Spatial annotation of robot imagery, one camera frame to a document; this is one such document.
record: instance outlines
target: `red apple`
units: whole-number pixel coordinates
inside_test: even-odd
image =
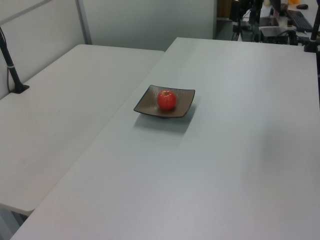
[[[156,101],[162,110],[171,110],[176,106],[177,99],[172,91],[163,90],[159,92]]]

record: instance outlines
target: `keyboard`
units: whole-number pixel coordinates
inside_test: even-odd
[[[313,27],[300,11],[287,10],[286,13],[288,18],[293,21],[293,25],[296,27],[298,32],[312,32]]]

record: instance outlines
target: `square plate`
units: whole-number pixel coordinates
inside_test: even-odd
[[[171,90],[176,96],[176,104],[172,110],[161,110],[157,103],[157,96],[163,90]],[[195,92],[195,90],[150,85],[133,110],[160,118],[182,118],[188,112],[194,100]]]

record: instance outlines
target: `cubicle partition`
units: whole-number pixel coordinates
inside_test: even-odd
[[[3,0],[0,16],[22,83],[74,46],[85,43],[76,0]],[[0,99],[7,94],[7,64],[0,54]]]
[[[94,45],[166,51],[177,37],[213,39],[217,0],[79,0]]]

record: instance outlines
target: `desk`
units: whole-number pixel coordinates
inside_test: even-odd
[[[313,26],[314,23],[315,23],[316,14],[317,14],[317,10],[318,10],[317,1],[315,1],[315,0],[301,0],[300,2],[301,3],[299,3],[299,4],[308,4],[309,8],[305,9],[305,10],[297,9],[297,5],[299,5],[299,4],[292,4],[292,5],[288,5],[288,9],[302,12],[304,17],[311,24],[311,26]],[[267,13],[267,12],[269,13],[270,12],[271,8],[272,8],[271,5],[269,5],[269,6],[262,5],[261,14],[263,14],[263,17],[266,16],[265,13]],[[245,17],[244,20],[246,22],[249,21],[249,17]],[[288,30],[291,30],[291,29],[295,30],[296,29],[295,26],[288,27],[288,18],[285,17],[285,16],[280,16],[277,19],[277,21],[279,23],[279,27],[282,27],[282,28],[285,28],[285,29],[288,29]],[[302,33],[302,32],[297,32],[297,35],[300,36],[300,37],[308,36],[310,38],[311,37],[311,32],[306,32],[306,35],[304,33]],[[242,37],[241,36],[239,36],[238,41],[242,41]]]
[[[150,84],[187,115],[134,112]],[[302,47],[177,38],[12,240],[318,239],[317,84]]]
[[[29,215],[163,55],[78,45],[0,101],[0,207]]]

